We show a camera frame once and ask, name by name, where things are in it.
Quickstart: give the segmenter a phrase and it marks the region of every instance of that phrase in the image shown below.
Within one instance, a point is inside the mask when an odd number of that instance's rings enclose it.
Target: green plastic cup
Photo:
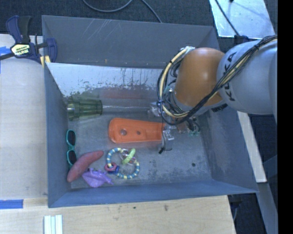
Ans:
[[[102,102],[98,99],[69,97],[67,102],[69,120],[97,117],[102,114]]]

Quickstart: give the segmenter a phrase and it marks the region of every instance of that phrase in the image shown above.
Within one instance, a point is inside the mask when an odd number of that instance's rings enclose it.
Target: sunglasses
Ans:
[[[76,133],[73,130],[67,130],[66,132],[66,143],[68,145],[68,150],[66,152],[66,160],[69,164],[69,168],[71,168],[74,163],[77,161],[77,155],[75,152],[75,144],[76,144]]]

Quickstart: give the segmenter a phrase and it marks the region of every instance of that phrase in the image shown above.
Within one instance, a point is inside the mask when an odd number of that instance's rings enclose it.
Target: gray bin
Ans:
[[[173,150],[162,154],[157,142],[115,144],[108,138],[108,124],[114,117],[161,122],[147,114],[148,105],[157,99],[157,74],[182,47],[219,49],[214,28],[52,16],[43,16],[42,25],[43,36],[54,37],[59,50],[57,62],[45,67],[49,207],[258,191],[237,112],[229,107],[199,116],[199,136],[172,129]],[[136,80],[137,74],[145,76]],[[98,75],[104,84],[92,80]],[[118,76],[123,83],[115,81]],[[146,78],[151,80],[148,86],[141,82]],[[70,95],[98,98],[108,107],[99,117],[69,121],[65,103]],[[77,133],[77,156],[104,151],[104,157],[91,164],[95,170],[104,171],[110,149],[135,147],[139,175],[131,180],[108,175],[114,185],[99,188],[89,187],[82,178],[68,183],[67,129]]]

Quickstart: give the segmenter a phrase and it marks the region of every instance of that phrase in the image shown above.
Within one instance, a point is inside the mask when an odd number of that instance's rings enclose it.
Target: cable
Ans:
[[[217,5],[218,5],[218,7],[219,7],[219,9],[220,9],[220,11],[221,11],[221,13],[223,13],[224,17],[226,18],[226,20],[227,20],[228,23],[230,24],[231,28],[234,30],[234,32],[235,32],[238,36],[240,36],[239,32],[235,29],[235,27],[233,26],[233,24],[229,21],[229,19],[228,19],[228,17],[226,16],[224,10],[223,10],[222,7],[220,6],[218,0],[215,0],[215,2],[217,3]]]
[[[89,3],[86,2],[86,0],[83,0],[83,2],[91,9],[99,11],[99,12],[105,12],[105,13],[112,13],[112,12],[117,12],[120,11],[122,9],[124,9],[125,7],[127,7],[133,0],[129,0],[129,2],[127,2],[125,5],[123,5],[122,7],[118,8],[118,9],[114,9],[114,10],[101,10],[98,8],[95,8],[93,6],[91,6]],[[159,16],[156,14],[156,12],[152,9],[152,7],[145,1],[145,0],[141,0],[149,9],[150,11],[155,15],[155,17],[157,18],[157,20],[162,23],[162,20],[159,18]]]

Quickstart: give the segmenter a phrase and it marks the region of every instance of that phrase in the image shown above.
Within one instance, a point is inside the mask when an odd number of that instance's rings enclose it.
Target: purple toy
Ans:
[[[82,177],[89,186],[94,188],[102,186],[104,183],[113,184],[112,179],[106,176],[106,173],[100,170],[94,171],[93,168],[88,168],[88,170],[83,173]]]

